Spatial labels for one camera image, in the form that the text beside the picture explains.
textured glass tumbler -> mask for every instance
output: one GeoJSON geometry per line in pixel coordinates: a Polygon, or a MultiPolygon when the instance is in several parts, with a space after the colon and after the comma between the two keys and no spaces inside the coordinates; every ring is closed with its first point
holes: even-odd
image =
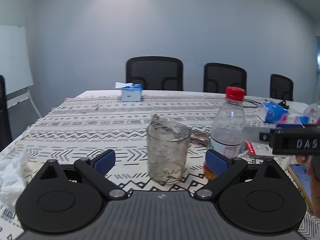
{"type": "Polygon", "coordinates": [[[190,129],[177,122],[160,121],[148,126],[148,173],[160,184],[181,179],[187,160],[190,129]]]}

office chair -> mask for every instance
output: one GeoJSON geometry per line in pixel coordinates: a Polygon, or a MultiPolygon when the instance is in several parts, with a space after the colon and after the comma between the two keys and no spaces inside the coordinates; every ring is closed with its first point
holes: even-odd
{"type": "Polygon", "coordinates": [[[205,65],[203,92],[223,94],[229,86],[247,89],[247,73],[243,68],[221,63],[205,65]]]}
{"type": "Polygon", "coordinates": [[[290,78],[272,74],[270,77],[270,97],[293,101],[293,81],[290,78]]]}
{"type": "Polygon", "coordinates": [[[12,142],[4,78],[0,75],[0,151],[12,142]]]}
{"type": "Polygon", "coordinates": [[[134,57],[127,61],[126,82],[144,90],[183,91],[183,64],[173,57],[134,57]]]}

black and white geometric pattern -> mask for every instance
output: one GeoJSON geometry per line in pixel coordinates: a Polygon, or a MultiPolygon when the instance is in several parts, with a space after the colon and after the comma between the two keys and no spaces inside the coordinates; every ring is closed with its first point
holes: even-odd
{"type": "MultiPolygon", "coordinates": [[[[264,98],[247,97],[257,102],[264,98]]],[[[153,182],[147,170],[146,128],[151,115],[181,122],[192,129],[209,132],[212,120],[224,102],[224,95],[198,93],[197,96],[144,96],[142,102],[121,102],[119,97],[67,99],[46,117],[38,120],[10,150],[6,158],[13,158],[22,151],[28,153],[24,167],[26,181],[48,159],[60,164],[73,163],[81,157],[94,158],[107,149],[116,152],[116,165],[106,178],[129,194],[135,190],[188,190],[193,194],[207,183],[203,175],[204,155],[207,148],[191,145],[188,150],[183,178],[176,184],[160,185],[153,182]]],[[[255,108],[245,108],[247,126],[273,127],[263,123],[255,108]]],[[[297,111],[291,109],[289,120],[297,111]]],[[[261,163],[262,157],[244,156],[248,162],[261,163]]],[[[279,163],[288,157],[277,158],[279,163]]],[[[23,230],[15,214],[0,206],[0,239],[15,239],[23,230]]],[[[317,237],[319,220],[307,213],[300,232],[307,239],[317,237]]]]}

red bottle cap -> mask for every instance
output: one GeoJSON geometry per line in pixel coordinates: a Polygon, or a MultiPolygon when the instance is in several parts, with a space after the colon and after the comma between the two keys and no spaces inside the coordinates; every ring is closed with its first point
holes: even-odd
{"type": "Polygon", "coordinates": [[[245,90],[237,87],[226,88],[226,99],[232,101],[243,101],[245,90]]]}

textured blue pad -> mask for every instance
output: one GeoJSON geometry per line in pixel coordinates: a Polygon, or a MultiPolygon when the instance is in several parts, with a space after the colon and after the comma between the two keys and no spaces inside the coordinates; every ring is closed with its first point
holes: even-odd
{"type": "Polygon", "coordinates": [[[111,151],[108,154],[101,157],[99,160],[95,161],[93,164],[93,169],[99,172],[102,176],[105,176],[113,166],[116,164],[116,153],[111,151]]]}
{"type": "Polygon", "coordinates": [[[217,176],[220,176],[225,170],[229,168],[229,164],[214,154],[212,151],[205,153],[205,163],[208,168],[217,176]]]}

